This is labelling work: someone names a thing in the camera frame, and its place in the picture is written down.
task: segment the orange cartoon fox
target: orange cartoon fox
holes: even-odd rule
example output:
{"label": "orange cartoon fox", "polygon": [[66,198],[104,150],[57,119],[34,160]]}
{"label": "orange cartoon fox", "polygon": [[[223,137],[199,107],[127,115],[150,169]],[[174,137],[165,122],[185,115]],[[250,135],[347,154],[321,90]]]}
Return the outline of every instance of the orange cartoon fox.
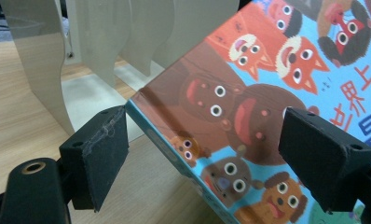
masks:
{"label": "orange cartoon fox", "polygon": [[[244,7],[206,40],[226,60],[238,67],[247,64],[248,69],[242,70],[247,70],[255,80],[258,80],[256,68],[261,68],[277,72],[288,86],[296,90],[317,94],[311,76],[313,70],[329,71],[307,38],[298,35],[286,37],[256,4]],[[256,49],[259,57],[252,54]]]}

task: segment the light wood tabletop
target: light wood tabletop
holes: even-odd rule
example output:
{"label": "light wood tabletop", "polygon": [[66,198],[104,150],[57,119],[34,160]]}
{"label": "light wood tabletop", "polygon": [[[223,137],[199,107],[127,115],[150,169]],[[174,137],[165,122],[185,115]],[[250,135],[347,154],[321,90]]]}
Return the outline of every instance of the light wood tabletop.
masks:
{"label": "light wood tabletop", "polygon": [[[118,60],[116,66],[124,64]],[[82,64],[68,65],[62,80],[90,73]],[[116,90],[126,99],[134,94],[119,78]],[[13,168],[34,158],[57,160],[68,137],[31,92],[14,43],[0,43],[0,193]],[[222,222],[145,135],[130,143],[101,212],[75,211],[70,203],[69,208],[73,223]]]}

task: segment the wooden table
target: wooden table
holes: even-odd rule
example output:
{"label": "wooden table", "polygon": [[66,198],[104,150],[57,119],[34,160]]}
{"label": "wooden table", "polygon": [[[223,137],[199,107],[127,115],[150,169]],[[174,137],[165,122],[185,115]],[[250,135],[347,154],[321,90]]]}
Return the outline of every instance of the wooden table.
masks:
{"label": "wooden table", "polygon": [[[69,65],[62,79],[87,74],[82,64]],[[120,79],[116,90],[127,99],[134,94]],[[68,137],[30,91],[14,43],[0,43],[0,193],[14,167],[34,158],[58,159],[58,147]],[[69,204],[73,223],[222,222],[145,135],[130,145],[101,212],[75,211]]]}

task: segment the book spine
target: book spine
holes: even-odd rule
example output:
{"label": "book spine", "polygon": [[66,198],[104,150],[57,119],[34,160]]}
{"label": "book spine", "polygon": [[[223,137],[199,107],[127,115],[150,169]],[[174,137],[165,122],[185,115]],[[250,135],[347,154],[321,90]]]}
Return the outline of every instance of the book spine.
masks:
{"label": "book spine", "polygon": [[194,184],[197,192],[203,200],[214,210],[214,212],[226,223],[234,224],[239,221],[230,214],[215,197],[215,195],[204,185],[204,183],[194,175],[188,165],[183,159],[172,149],[170,143],[159,132],[159,130],[149,121],[138,106],[130,99],[125,104],[128,115],[136,122],[136,124],[143,130],[148,138],[157,146],[157,148],[164,154],[164,156],[171,162],[171,164],[179,171],[181,175],[188,177]]}

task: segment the colorful illustrated book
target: colorful illustrated book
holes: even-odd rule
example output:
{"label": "colorful illustrated book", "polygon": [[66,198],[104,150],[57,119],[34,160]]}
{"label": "colorful illustrated book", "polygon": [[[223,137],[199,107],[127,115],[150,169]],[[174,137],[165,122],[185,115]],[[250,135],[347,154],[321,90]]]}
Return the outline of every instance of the colorful illustrated book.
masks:
{"label": "colorful illustrated book", "polygon": [[126,104],[226,223],[360,223],[280,156],[288,106],[371,146],[371,0],[253,1]]}

